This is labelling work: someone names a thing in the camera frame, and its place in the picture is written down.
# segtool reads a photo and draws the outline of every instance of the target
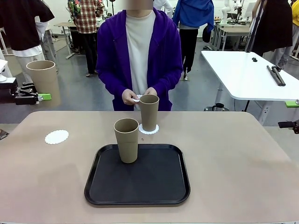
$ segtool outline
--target person's left hand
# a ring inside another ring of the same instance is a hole
[[[157,94],[157,91],[156,91],[153,87],[150,87],[150,88],[148,88],[148,89],[145,91],[145,95],[147,95],[147,94],[149,94],[149,95],[155,95],[155,96],[158,95],[158,94]]]

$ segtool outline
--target neck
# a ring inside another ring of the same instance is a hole
[[[136,17],[136,18],[142,18],[151,13],[152,10],[127,10],[127,15]]]

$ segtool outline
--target blue jacket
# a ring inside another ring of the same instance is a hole
[[[207,31],[214,28],[214,4],[212,0],[178,0],[176,11],[172,18],[189,27],[200,27],[208,24]]]
[[[147,82],[160,97],[159,110],[170,111],[168,91],[174,89],[183,71],[181,43],[178,30],[171,19],[154,9],[156,20],[149,45]],[[107,19],[98,31],[98,62],[96,70],[106,89],[114,95],[115,111],[133,111],[121,95],[132,90],[130,60],[126,34],[125,10]]]

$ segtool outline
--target person's right hand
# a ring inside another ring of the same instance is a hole
[[[122,101],[124,102],[124,104],[126,104],[126,105],[135,105],[135,104],[138,104],[138,102],[135,102],[134,100],[132,100],[132,98],[134,98],[134,99],[139,99],[138,97],[137,97],[137,95],[133,92],[133,91],[131,91],[131,90],[129,90],[129,89],[126,89],[123,93],[122,93]]]

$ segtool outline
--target tray rim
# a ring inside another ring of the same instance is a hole
[[[188,173],[187,173],[187,168],[186,168],[186,164],[185,164],[185,159],[184,159],[183,152],[177,146],[174,146],[172,144],[138,144],[138,147],[140,147],[140,146],[148,146],[148,145],[156,145],[156,146],[169,147],[169,148],[172,148],[175,151],[177,151],[177,153],[179,155],[179,160],[180,160],[181,168],[182,168],[182,171],[183,171],[182,175],[183,175],[184,185],[185,185],[185,189],[186,189],[186,193],[183,196],[183,198],[181,198],[179,200],[168,201],[168,202],[152,202],[152,203],[140,203],[140,202],[132,202],[132,203],[118,203],[118,202],[115,202],[115,203],[112,203],[112,202],[98,203],[98,202],[94,201],[90,197],[89,191],[90,191],[92,180],[94,178],[94,174],[95,174],[95,171],[96,171],[96,168],[97,168],[97,164],[98,164],[98,161],[99,161],[99,158],[100,158],[100,154],[103,153],[103,152],[105,152],[106,150],[113,149],[114,146],[117,146],[117,144],[108,144],[108,145],[105,145],[105,146],[101,147],[97,151],[97,153],[96,153],[96,155],[94,157],[93,164],[92,164],[92,167],[91,167],[91,170],[90,170],[90,173],[88,175],[88,178],[87,178],[87,181],[86,181],[86,185],[85,185],[85,188],[84,188],[84,196],[85,196],[86,200],[89,203],[93,204],[93,205],[155,205],[155,204],[156,205],[166,205],[166,204],[175,205],[175,204],[181,204],[184,201],[186,201],[187,198],[190,195],[191,187],[190,187],[190,182],[189,182],[189,177],[188,177]]]

